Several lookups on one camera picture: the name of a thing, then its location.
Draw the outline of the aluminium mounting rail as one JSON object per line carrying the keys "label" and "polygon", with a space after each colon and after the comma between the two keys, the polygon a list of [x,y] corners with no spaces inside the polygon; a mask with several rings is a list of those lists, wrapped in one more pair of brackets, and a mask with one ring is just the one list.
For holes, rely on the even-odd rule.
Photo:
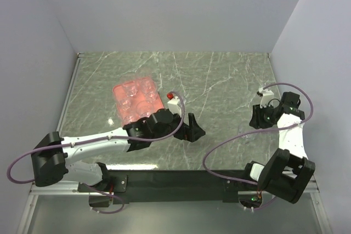
{"label": "aluminium mounting rail", "polygon": [[[250,161],[265,163],[278,146],[276,134],[263,133],[250,144],[207,132],[194,143],[175,138],[154,142],[130,153],[110,152],[88,158],[112,170],[205,170],[238,176]],[[321,233],[312,184],[295,204],[263,193],[264,207],[244,208],[222,201],[116,202],[98,211],[89,208],[89,193],[78,183],[62,181],[30,190],[26,233]]]}

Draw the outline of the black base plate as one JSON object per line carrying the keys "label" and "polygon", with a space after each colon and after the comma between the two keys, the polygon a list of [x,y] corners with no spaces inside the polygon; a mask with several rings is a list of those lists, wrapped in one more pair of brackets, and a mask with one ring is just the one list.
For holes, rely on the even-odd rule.
{"label": "black base plate", "polygon": [[103,189],[125,203],[222,201],[237,203],[240,191],[257,186],[222,179],[205,170],[111,170],[111,181]]}

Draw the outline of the clear glass table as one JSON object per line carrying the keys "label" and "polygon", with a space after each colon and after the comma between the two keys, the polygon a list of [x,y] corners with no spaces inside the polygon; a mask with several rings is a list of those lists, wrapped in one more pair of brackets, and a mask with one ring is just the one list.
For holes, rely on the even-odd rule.
{"label": "clear glass table", "polygon": [[158,99],[158,91],[155,87],[145,89],[144,96],[147,102],[155,102]]}

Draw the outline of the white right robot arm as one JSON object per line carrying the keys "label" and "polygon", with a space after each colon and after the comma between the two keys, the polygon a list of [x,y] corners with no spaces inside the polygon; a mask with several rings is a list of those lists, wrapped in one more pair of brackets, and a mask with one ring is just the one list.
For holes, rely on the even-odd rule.
{"label": "white right robot arm", "polygon": [[315,163],[308,159],[304,149],[305,113],[299,109],[301,100],[298,94],[284,92],[274,106],[276,97],[271,90],[260,89],[257,94],[261,101],[253,106],[249,126],[254,129],[277,126],[279,147],[267,164],[252,161],[245,166],[242,185],[248,190],[258,186],[259,190],[295,204],[315,172]]}

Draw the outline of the pink plastic tray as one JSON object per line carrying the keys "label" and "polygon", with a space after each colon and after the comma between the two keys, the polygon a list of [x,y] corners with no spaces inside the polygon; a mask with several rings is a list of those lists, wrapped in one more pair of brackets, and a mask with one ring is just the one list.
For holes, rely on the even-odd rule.
{"label": "pink plastic tray", "polygon": [[[123,90],[123,88],[122,88],[122,85],[121,85],[122,82],[121,82],[121,80],[122,80],[122,78],[123,78],[124,76],[133,76],[133,77],[135,77],[136,80],[137,80],[138,92],[137,92],[137,94],[136,94],[135,96],[133,96],[133,97],[128,97],[128,96],[125,94],[125,92],[124,92],[124,90]],[[117,114],[118,114],[120,120],[121,120],[121,113],[122,113],[122,112],[118,110],[118,106],[117,106],[117,101],[118,101],[118,100],[121,100],[122,98],[126,98],[126,97],[130,98],[130,99],[132,100],[132,106],[131,106],[131,108],[129,109],[129,111],[134,111],[135,113],[136,113],[136,110],[135,110],[136,106],[137,106],[141,101],[146,101],[145,96],[144,96],[144,93],[142,92],[142,90],[141,90],[141,88],[140,88],[140,86],[139,86],[138,77],[136,77],[136,76],[134,76],[134,75],[124,75],[124,76],[121,78],[120,83],[119,83],[118,85],[114,86],[113,89],[112,89],[112,93],[113,93],[114,99],[115,99],[115,101],[116,101]],[[164,108],[163,102],[162,102],[162,100],[161,100],[159,94],[158,94],[158,99],[157,99],[155,102],[153,102],[152,104],[153,104],[153,106],[154,106],[154,113],[157,112],[159,109]]]}

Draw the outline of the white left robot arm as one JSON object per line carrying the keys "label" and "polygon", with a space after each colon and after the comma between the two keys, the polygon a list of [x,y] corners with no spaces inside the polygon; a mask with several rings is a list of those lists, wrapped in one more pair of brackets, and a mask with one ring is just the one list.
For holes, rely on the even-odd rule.
{"label": "white left robot arm", "polygon": [[81,182],[105,191],[111,176],[104,163],[83,160],[107,152],[132,152],[148,148],[165,136],[195,142],[206,132],[197,124],[193,113],[188,123],[177,113],[160,109],[149,117],[124,125],[110,132],[78,137],[61,137],[48,133],[31,154],[34,182],[37,187],[54,185],[62,180]]}

